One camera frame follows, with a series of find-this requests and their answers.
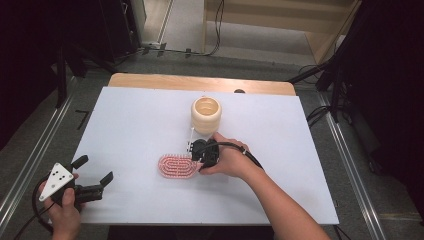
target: forearm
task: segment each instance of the forearm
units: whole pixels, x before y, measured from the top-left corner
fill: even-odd
[[[258,197],[278,239],[329,239],[312,217],[262,169],[251,168],[242,179]]]

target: metal rail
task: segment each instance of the metal rail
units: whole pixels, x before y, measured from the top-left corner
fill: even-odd
[[[43,159],[44,153],[46,152],[51,140],[53,139],[60,123],[65,116],[66,111],[69,108],[70,103],[74,97],[75,89],[79,85],[79,80],[76,77],[72,77],[68,84],[68,98],[65,100],[61,108],[54,111],[49,123],[44,129],[41,137],[38,139],[37,144],[32,150],[28,160],[23,166],[19,173],[12,188],[7,193],[6,197],[2,200],[0,207],[0,237],[3,235],[7,224],[13,216],[22,196],[25,193],[35,171],[38,168],[41,160]]]
[[[319,100],[321,105],[329,106],[330,102],[328,101],[325,93],[318,93]],[[371,237],[374,240],[385,240],[386,235],[381,226],[380,220],[378,218],[377,212],[374,209],[374,205],[371,202],[371,199],[367,193],[364,183],[359,175],[359,172],[356,168],[355,162],[352,155],[350,154],[349,148],[346,144],[346,141],[343,137],[342,130],[338,123],[335,123],[331,114],[327,114],[327,122],[330,126],[331,133],[333,134],[334,140],[336,141],[337,148],[340,152],[340,156],[345,166],[347,175],[352,184],[353,191],[355,192],[356,199],[358,200],[359,207],[361,208],[362,215],[364,216],[365,222],[370,231]]]

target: black curtain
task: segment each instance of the black curtain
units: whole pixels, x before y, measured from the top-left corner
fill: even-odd
[[[57,86],[54,4],[0,0],[0,149]]]

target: white triangular marker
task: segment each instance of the white triangular marker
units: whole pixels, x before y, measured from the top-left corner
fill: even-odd
[[[64,168],[60,163],[56,163],[53,166],[49,179],[47,179],[46,186],[38,199],[43,202],[72,179],[74,179],[74,175],[66,170],[66,168]]]

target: white table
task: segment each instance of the white table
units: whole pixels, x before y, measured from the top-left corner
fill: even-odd
[[[299,98],[296,96],[105,87],[74,159],[88,155],[77,184],[113,171],[101,201],[82,222],[136,225],[267,225],[262,207],[240,179],[222,174],[166,179],[163,154],[184,154],[190,105],[220,101],[219,131],[249,144],[265,171],[320,224],[338,224]]]

